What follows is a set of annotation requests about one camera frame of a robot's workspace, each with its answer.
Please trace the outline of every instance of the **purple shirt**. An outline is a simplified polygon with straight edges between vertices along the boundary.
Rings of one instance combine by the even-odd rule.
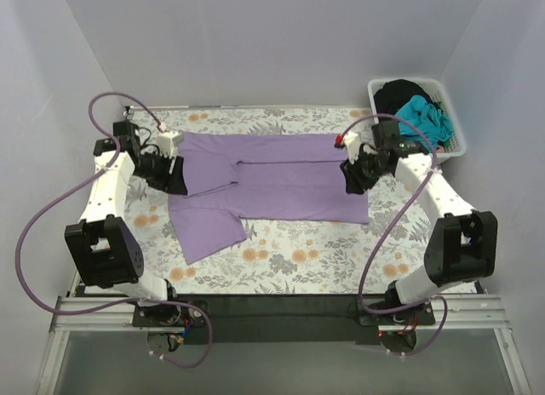
[[[335,135],[184,133],[188,195],[169,214],[189,264],[246,239],[240,218],[368,223],[367,195],[347,195]]]

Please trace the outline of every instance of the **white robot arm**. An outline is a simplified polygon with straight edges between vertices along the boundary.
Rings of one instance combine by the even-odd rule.
[[[175,157],[175,145],[183,136],[175,131],[162,133],[158,152],[142,153],[136,125],[114,123],[113,133],[122,151],[114,165],[93,183],[79,222],[66,227],[65,240],[87,286],[115,289],[129,297],[168,300],[175,295],[174,289],[146,270],[140,245],[124,221],[124,205],[131,175],[145,178],[149,186],[165,192],[186,192],[181,176],[183,160]],[[111,140],[96,142],[96,172],[106,167],[114,149]]]
[[[432,157],[419,142],[401,136],[397,121],[381,121],[372,130],[375,146],[368,146],[357,133],[337,138],[336,146],[348,152],[341,165],[347,192],[363,193],[381,176],[392,174],[414,193],[427,178]],[[424,264],[388,287],[388,307],[426,300],[494,272],[497,220],[491,212],[479,212],[464,201],[440,169],[432,171],[416,201],[432,223],[432,235]]]

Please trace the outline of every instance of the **laundry basket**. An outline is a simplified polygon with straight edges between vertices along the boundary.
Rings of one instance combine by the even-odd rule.
[[[451,157],[460,157],[461,155],[463,155],[466,152],[466,139],[463,136],[462,128],[460,127],[460,122],[458,121],[458,118],[456,117],[456,114],[454,113],[454,109],[452,108],[450,99],[446,95],[442,84],[437,80],[433,80],[432,78],[417,78],[417,77],[415,78],[399,77],[399,78],[410,80],[411,82],[414,82],[418,84],[420,87],[422,87],[424,91],[428,93],[428,95],[432,98],[434,102],[439,103],[439,105],[441,106],[445,114],[449,116],[450,120],[452,121],[452,128],[454,129],[454,134],[452,135],[452,138],[450,139],[449,146],[445,148],[445,152],[439,152],[437,154],[439,163],[442,163]],[[397,78],[376,78],[375,80],[371,80],[369,84],[367,84],[367,89],[369,91],[369,99],[371,102],[371,109],[373,111],[373,114],[376,114],[375,93],[378,90],[382,89],[385,83],[391,82],[393,80],[398,80],[398,79]]]

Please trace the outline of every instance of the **floral tablecloth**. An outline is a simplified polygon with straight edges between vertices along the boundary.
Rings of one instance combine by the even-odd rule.
[[[169,129],[209,134],[341,133],[368,110],[347,108],[175,110],[157,112]],[[134,122],[155,134],[144,112]],[[358,128],[370,136],[369,125]],[[355,293],[364,263],[410,194],[392,176],[369,192],[369,225],[339,222],[243,220],[247,240],[191,266],[169,221],[167,195],[131,179],[125,220],[141,244],[146,268],[179,293]],[[384,243],[364,291],[383,293],[396,278],[422,264],[430,233],[415,204]],[[452,292],[474,292],[463,284]]]

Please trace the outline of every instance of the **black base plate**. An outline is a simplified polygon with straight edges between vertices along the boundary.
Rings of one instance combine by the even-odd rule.
[[[372,295],[379,301],[381,295]],[[365,316],[356,295],[184,295],[177,299],[206,307],[214,326],[214,342],[316,342],[347,341],[379,345],[377,325],[392,318]],[[433,313],[418,312],[420,325],[434,323]],[[133,326],[164,328],[136,308]],[[181,330],[182,323],[172,326]],[[184,344],[205,344],[207,329],[194,328]]]

